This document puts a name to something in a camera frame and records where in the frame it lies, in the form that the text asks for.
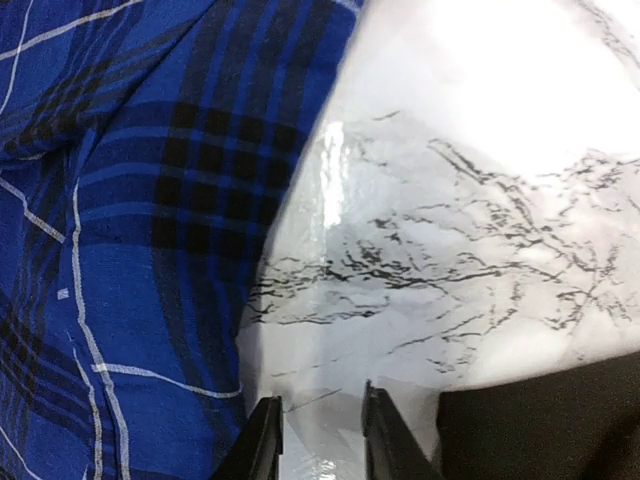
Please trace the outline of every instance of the plaid fabric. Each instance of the plaid fabric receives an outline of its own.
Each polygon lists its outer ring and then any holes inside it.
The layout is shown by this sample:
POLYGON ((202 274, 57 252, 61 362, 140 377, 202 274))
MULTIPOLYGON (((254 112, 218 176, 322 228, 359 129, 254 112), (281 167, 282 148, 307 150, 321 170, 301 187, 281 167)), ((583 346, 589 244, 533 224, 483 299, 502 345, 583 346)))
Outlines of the plaid fabric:
POLYGON ((0 478, 214 472, 361 1, 0 1, 0 478))

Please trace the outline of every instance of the dark surface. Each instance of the dark surface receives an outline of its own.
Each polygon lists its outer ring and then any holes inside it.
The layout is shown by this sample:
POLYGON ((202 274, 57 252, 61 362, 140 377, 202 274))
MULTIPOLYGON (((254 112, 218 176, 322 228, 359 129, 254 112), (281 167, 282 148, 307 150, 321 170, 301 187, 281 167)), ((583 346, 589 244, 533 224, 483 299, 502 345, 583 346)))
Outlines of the dark surface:
POLYGON ((282 399, 263 398, 211 480, 276 480, 282 447, 282 399))
POLYGON ((640 479, 640 353, 443 393, 448 480, 640 479))
POLYGON ((441 480, 386 390, 367 383, 362 407, 369 480, 441 480))

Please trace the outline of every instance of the glossy surface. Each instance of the glossy surface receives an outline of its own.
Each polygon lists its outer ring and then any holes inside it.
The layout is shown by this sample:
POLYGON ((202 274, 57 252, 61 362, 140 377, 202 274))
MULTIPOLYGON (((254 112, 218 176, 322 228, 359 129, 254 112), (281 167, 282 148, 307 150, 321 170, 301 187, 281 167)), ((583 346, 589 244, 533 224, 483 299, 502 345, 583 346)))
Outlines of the glossy surface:
POLYGON ((283 479, 364 478, 364 383, 437 392, 640 347, 640 2, 372 0, 239 344, 283 479))

